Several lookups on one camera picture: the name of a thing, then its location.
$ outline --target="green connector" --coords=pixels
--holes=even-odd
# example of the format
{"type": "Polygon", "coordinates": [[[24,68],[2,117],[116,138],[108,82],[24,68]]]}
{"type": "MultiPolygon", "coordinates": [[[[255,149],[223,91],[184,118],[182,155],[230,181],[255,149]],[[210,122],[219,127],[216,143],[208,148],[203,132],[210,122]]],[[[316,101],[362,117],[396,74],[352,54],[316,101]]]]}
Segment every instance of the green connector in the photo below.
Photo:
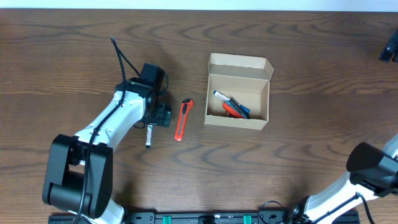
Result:
{"type": "Polygon", "coordinates": [[[163,224],[172,224],[172,217],[163,217],[163,224]]]}
{"type": "Polygon", "coordinates": [[[251,224],[251,215],[243,216],[243,224],[251,224]]]}

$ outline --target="marker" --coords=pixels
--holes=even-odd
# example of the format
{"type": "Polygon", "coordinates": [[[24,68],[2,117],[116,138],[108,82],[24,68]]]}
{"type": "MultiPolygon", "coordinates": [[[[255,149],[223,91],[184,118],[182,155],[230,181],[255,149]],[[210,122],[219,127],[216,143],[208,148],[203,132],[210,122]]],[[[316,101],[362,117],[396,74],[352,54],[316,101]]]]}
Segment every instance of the marker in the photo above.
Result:
{"type": "Polygon", "coordinates": [[[152,141],[152,129],[153,129],[153,125],[148,124],[148,129],[147,129],[147,142],[145,143],[145,147],[147,149],[150,148],[150,144],[152,141]]]}
{"type": "Polygon", "coordinates": [[[219,91],[215,90],[214,91],[214,95],[217,96],[218,98],[224,100],[224,101],[229,101],[230,98],[222,93],[220,93],[219,91]]]}

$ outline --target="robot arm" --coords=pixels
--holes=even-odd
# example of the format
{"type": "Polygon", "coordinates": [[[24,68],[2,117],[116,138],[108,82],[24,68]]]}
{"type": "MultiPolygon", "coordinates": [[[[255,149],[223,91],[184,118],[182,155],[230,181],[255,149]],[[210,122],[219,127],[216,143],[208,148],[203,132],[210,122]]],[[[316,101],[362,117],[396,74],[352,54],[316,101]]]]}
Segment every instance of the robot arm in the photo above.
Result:
{"type": "Polygon", "coordinates": [[[397,155],[398,135],[382,151],[359,144],[348,159],[347,172],[324,191],[305,198],[289,216],[294,223],[328,224],[362,203],[358,194],[365,200],[396,194],[397,155]]]}
{"type": "MultiPolygon", "coordinates": [[[[116,91],[114,93],[111,103],[99,114],[93,122],[91,122],[85,129],[77,132],[75,136],[79,138],[79,141],[88,143],[93,130],[97,127],[98,123],[115,107],[115,105],[121,99],[122,91],[116,91]]],[[[128,130],[139,121],[145,112],[146,101],[143,97],[139,96],[138,93],[126,92],[124,102],[113,115],[106,120],[103,127],[99,131],[97,137],[94,140],[94,145],[99,143],[106,144],[108,147],[116,151],[116,148],[124,135],[128,130]]]]}
{"type": "Polygon", "coordinates": [[[80,209],[83,179],[87,175],[81,214],[91,223],[121,223],[124,209],[111,200],[113,153],[137,121],[170,125],[166,121],[170,121],[171,106],[159,103],[164,75],[164,71],[158,66],[144,64],[139,78],[126,80],[126,83],[116,86],[110,104],[85,129],[73,137],[60,134],[54,139],[42,193],[44,203],[76,214],[80,209]],[[116,108],[122,98],[123,88],[126,90],[124,100],[116,108]],[[101,122],[104,123],[94,138],[91,154],[86,157],[90,138],[101,122]],[[69,169],[69,166],[79,164],[89,164],[87,174],[69,169]]]}

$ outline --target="box lid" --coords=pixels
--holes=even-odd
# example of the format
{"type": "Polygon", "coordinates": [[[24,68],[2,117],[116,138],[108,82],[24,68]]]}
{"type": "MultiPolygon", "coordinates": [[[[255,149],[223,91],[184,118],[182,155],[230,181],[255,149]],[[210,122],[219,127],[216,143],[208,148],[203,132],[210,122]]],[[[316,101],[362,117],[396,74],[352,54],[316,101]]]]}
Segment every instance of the box lid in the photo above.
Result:
{"type": "Polygon", "coordinates": [[[209,75],[270,80],[274,67],[262,57],[211,53],[208,71],[209,75]]]}

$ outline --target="black object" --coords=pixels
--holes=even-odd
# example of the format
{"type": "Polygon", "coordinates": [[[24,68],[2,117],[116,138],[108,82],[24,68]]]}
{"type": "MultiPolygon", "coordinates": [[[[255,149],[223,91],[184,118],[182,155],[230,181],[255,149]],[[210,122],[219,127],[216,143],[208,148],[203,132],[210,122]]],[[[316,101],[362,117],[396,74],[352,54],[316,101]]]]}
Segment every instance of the black object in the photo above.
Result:
{"type": "Polygon", "coordinates": [[[172,119],[172,106],[159,103],[155,116],[148,119],[147,124],[169,127],[172,119]]]}
{"type": "MultiPolygon", "coordinates": [[[[133,77],[127,81],[126,90],[138,93],[146,99],[144,116],[139,120],[144,124],[155,116],[159,104],[159,96],[162,91],[162,82],[165,72],[157,65],[145,63],[139,78],[133,77]]],[[[120,91],[123,83],[116,85],[115,91],[120,91]]]]}
{"type": "Polygon", "coordinates": [[[378,197],[398,195],[398,161],[368,143],[355,147],[349,155],[347,171],[352,184],[362,185],[378,197]]]}
{"type": "Polygon", "coordinates": [[[311,222],[310,218],[304,214],[305,204],[307,203],[309,196],[304,197],[293,209],[291,209],[288,215],[285,217],[285,222],[289,223],[308,223],[311,222]]]}
{"type": "Polygon", "coordinates": [[[389,62],[392,58],[393,62],[398,62],[398,30],[395,31],[388,40],[388,43],[383,48],[379,59],[383,62],[389,62]]]}
{"type": "MultiPolygon", "coordinates": [[[[80,206],[83,174],[69,170],[85,154],[87,143],[59,134],[51,144],[42,199],[64,211],[77,211],[80,206]]],[[[104,144],[93,146],[88,174],[89,186],[82,214],[98,218],[111,198],[113,178],[113,150],[104,144]]]]}
{"type": "Polygon", "coordinates": [[[184,107],[182,108],[182,115],[186,115],[188,109],[187,103],[189,103],[190,101],[191,99],[185,99],[182,101],[182,103],[184,103],[184,107]]]}
{"type": "MultiPolygon", "coordinates": [[[[167,224],[164,218],[170,217],[172,224],[264,224],[258,217],[262,217],[270,224],[276,224],[287,213],[284,209],[267,209],[259,212],[229,212],[229,213],[170,213],[155,214],[141,212],[130,214],[125,224],[167,224]],[[250,216],[251,223],[244,221],[244,217],[250,216]]],[[[73,216],[50,216],[49,224],[69,224],[73,216]]],[[[333,221],[332,224],[360,224],[357,211],[348,211],[333,221]]]]}

